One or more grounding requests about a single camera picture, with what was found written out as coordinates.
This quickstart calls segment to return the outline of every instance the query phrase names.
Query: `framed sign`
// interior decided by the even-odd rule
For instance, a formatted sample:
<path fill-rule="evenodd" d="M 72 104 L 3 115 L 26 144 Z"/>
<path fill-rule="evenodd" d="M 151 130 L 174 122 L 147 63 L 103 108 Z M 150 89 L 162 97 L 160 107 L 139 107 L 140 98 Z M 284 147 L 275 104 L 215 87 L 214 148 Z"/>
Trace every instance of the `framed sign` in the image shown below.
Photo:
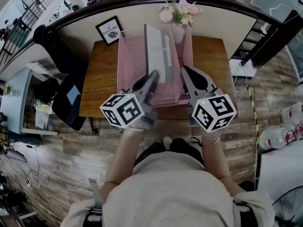
<path fill-rule="evenodd" d="M 96 29 L 107 46 L 110 46 L 114 42 L 118 41 L 120 32 L 122 31 L 117 16 L 113 16 L 101 24 L 98 24 Z"/>

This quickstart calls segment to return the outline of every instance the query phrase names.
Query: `chair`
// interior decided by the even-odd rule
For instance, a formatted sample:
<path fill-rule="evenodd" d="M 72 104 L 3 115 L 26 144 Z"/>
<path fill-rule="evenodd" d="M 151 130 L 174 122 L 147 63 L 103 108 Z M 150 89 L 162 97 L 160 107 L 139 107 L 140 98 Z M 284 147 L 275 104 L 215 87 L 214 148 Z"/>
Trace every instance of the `chair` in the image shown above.
<path fill-rule="evenodd" d="M 68 74 L 53 100 L 53 112 L 72 129 L 80 130 L 85 121 L 85 117 L 79 116 L 79 110 L 87 66 L 81 65 L 70 48 L 61 41 L 58 33 L 45 25 L 40 25 L 35 30 L 33 39 L 45 48 L 58 70 Z M 74 100 L 70 100 L 70 94 L 75 96 Z M 93 133 L 97 134 L 92 118 L 89 118 L 89 123 Z"/>

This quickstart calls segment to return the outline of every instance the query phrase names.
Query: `vase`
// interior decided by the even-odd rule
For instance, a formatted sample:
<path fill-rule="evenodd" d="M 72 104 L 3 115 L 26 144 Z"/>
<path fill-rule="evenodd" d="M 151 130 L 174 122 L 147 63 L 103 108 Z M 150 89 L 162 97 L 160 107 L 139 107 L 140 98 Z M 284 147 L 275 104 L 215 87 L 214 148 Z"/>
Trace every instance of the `vase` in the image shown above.
<path fill-rule="evenodd" d="M 181 43 L 183 36 L 184 36 L 184 28 L 182 25 L 171 25 L 171 33 L 172 37 L 174 38 L 175 44 Z"/>

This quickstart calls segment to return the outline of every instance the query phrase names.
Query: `black strap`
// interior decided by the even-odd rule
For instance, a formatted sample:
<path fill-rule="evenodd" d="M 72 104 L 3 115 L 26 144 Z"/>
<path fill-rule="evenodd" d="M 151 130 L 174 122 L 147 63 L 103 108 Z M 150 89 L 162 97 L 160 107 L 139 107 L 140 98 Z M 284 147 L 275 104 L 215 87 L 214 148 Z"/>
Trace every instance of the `black strap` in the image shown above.
<path fill-rule="evenodd" d="M 234 202 L 237 206 L 247 207 L 247 211 L 241 211 L 240 209 L 240 218 L 241 218 L 241 227 L 258 227 L 258 222 L 255 216 L 254 211 L 250 206 L 245 202 Z"/>
<path fill-rule="evenodd" d="M 102 208 L 93 208 L 89 211 L 83 222 L 83 227 L 102 227 Z"/>

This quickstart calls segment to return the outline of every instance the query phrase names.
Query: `wooden floor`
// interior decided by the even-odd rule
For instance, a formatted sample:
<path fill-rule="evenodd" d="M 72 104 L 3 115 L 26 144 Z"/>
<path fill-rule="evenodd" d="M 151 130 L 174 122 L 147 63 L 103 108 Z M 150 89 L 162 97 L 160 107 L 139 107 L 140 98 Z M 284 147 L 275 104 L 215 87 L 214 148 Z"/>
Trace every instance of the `wooden floor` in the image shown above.
<path fill-rule="evenodd" d="M 302 96 L 294 94 L 298 81 L 285 49 L 260 68 L 247 84 L 255 100 L 260 131 L 270 125 L 279 125 L 281 110 L 303 100 Z M 256 139 L 245 80 L 238 79 L 235 87 L 239 117 L 224 128 L 222 141 L 232 177 L 239 183 L 254 178 Z M 25 175 L 30 169 L 38 169 L 34 149 L 16 143 L 15 149 L 26 156 L 28 163 L 1 156 L 0 164 L 9 183 L 25 192 L 39 217 L 50 227 L 57 227 L 72 203 L 92 196 L 88 178 L 102 184 L 121 133 L 111 128 L 107 121 L 98 119 L 95 119 L 98 135 L 91 133 L 88 120 L 77 133 L 55 117 L 49 124 L 53 126 L 52 130 L 59 131 L 59 135 L 44 137 L 43 145 L 36 148 L 40 171 L 38 176 L 32 173 L 28 176 L 31 187 L 27 187 Z M 155 131 L 145 134 L 140 151 L 165 135 L 189 141 L 191 136 L 200 135 L 200 128 L 190 127 L 187 121 L 159 121 Z"/>

